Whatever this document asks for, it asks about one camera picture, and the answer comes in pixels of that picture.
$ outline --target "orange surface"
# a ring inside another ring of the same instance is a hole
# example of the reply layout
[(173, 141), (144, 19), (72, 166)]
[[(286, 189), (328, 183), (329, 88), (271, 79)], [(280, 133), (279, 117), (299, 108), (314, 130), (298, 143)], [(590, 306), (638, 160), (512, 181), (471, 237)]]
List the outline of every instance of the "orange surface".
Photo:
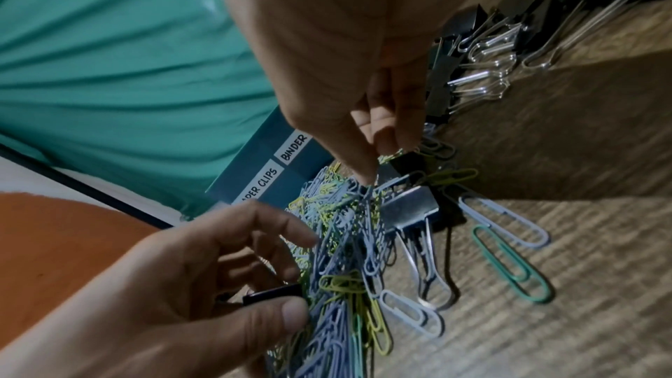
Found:
[(0, 194), (0, 347), (152, 232), (118, 211)]

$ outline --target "white label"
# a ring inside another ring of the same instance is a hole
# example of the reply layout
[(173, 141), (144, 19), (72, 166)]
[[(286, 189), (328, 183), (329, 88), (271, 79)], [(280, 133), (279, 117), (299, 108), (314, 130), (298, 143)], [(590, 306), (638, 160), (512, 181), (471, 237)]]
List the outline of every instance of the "white label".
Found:
[(243, 192), (236, 197), (236, 200), (233, 204), (238, 204), (246, 200), (256, 200), (259, 198), (266, 189), (275, 181), (275, 179), (280, 176), (280, 173), (284, 170), (280, 164), (273, 160), (268, 160), (266, 165), (259, 170), (256, 176), (250, 181), (250, 183), (243, 189)]
[(313, 139), (308, 133), (294, 130), (287, 140), (275, 151), (275, 156), (285, 165), (289, 165), (299, 152)]

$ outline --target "hand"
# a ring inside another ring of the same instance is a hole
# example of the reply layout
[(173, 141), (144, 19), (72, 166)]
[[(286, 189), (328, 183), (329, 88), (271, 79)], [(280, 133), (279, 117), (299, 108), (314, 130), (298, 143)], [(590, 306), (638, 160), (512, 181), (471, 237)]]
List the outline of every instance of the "hand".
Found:
[(427, 52), (464, 0), (226, 0), (288, 122), (370, 184), (377, 156), (412, 150)]
[[(240, 307), (215, 296), (296, 280), (278, 235), (303, 247), (317, 242), (298, 218), (257, 202), (145, 238), (0, 352), (3, 378), (216, 378), (240, 365), (263, 376), (261, 356), (305, 326), (306, 302)], [(230, 256), (246, 247), (255, 254)]]

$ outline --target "teal shirt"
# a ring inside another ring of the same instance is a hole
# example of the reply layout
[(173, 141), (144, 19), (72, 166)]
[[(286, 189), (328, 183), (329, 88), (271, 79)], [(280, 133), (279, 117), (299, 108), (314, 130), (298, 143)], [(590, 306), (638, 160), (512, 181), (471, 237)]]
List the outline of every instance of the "teal shirt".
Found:
[(0, 142), (187, 216), (277, 105), (222, 0), (0, 0)]

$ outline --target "wooden table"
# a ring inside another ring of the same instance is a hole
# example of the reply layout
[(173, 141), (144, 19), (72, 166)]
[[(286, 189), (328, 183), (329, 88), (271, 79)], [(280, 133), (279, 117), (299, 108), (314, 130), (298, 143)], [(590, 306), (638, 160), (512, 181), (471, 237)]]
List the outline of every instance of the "wooden table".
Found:
[[(672, 377), (672, 0), (635, 7), (550, 71), (517, 76), (442, 137), (480, 170), (470, 187), (551, 233), (549, 246), (519, 252), (556, 298), (518, 298), (471, 241), (471, 220), (436, 234), (461, 293), (442, 313), (446, 333), (430, 341), (388, 318), (394, 350), (375, 358), (374, 376)], [(385, 282), (413, 294), (403, 261)]]

